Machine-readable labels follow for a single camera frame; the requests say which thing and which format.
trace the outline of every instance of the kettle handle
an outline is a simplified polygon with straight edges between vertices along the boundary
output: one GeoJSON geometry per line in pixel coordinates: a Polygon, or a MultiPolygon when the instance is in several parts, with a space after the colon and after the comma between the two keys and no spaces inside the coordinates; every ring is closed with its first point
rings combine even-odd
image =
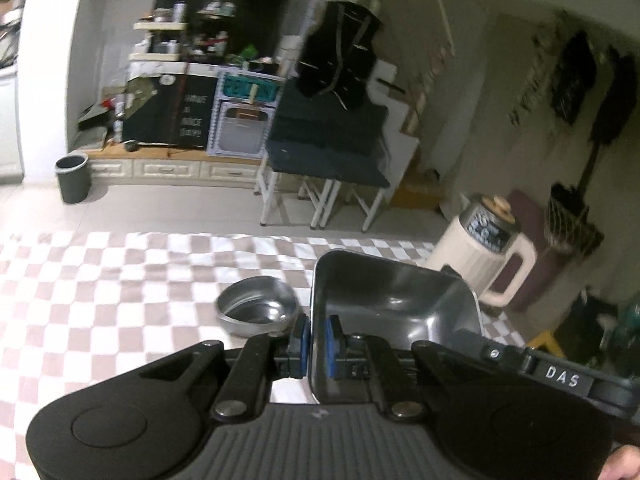
{"type": "Polygon", "coordinates": [[[518,289],[527,279],[527,276],[531,272],[531,269],[536,263],[538,254],[531,240],[529,240],[524,234],[520,233],[511,244],[511,247],[504,256],[504,264],[506,265],[511,256],[519,254],[522,257],[522,264],[516,272],[516,275],[511,280],[511,283],[502,293],[494,292],[492,290],[486,290],[478,298],[483,303],[491,306],[507,306],[509,302],[516,295],[518,289]]]}

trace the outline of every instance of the wire basket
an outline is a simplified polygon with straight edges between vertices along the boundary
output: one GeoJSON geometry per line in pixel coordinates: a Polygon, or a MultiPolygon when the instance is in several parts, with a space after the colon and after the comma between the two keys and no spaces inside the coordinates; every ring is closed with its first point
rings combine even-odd
{"type": "Polygon", "coordinates": [[[586,258],[600,246],[604,235],[593,225],[584,223],[567,211],[558,200],[549,197],[545,238],[549,246],[559,253],[579,253],[586,258]]]}

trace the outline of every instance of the checkered tablecloth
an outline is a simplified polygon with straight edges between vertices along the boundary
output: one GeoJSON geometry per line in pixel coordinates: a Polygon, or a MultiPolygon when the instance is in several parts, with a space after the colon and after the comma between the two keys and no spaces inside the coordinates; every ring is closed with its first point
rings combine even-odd
{"type": "MultiPolygon", "coordinates": [[[[107,232],[0,240],[0,480],[37,478],[24,435],[40,408],[201,340],[242,346],[217,324],[220,292],[266,274],[289,283],[308,307],[314,264],[333,248],[416,262],[433,246],[107,232]]],[[[483,322],[494,339],[524,343],[504,314],[483,322]]],[[[295,400],[296,388],[280,387],[275,399],[295,400]]]]}

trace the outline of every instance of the electric kettle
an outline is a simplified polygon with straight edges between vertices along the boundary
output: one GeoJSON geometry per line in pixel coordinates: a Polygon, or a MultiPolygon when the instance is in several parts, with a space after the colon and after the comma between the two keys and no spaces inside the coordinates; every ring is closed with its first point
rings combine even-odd
{"type": "Polygon", "coordinates": [[[456,216],[423,265],[441,270],[450,266],[490,306],[506,306],[536,263],[533,243],[522,233],[510,204],[499,196],[475,196],[456,216]],[[522,265],[502,293],[489,290],[511,256],[522,265]]]}

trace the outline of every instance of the ribbed gray panel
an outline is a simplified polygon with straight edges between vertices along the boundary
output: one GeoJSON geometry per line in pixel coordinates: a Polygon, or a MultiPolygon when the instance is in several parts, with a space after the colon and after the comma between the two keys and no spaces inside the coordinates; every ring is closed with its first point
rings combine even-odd
{"type": "Polygon", "coordinates": [[[247,424],[217,429],[173,480],[468,480],[420,427],[375,406],[268,404],[247,424]]]}

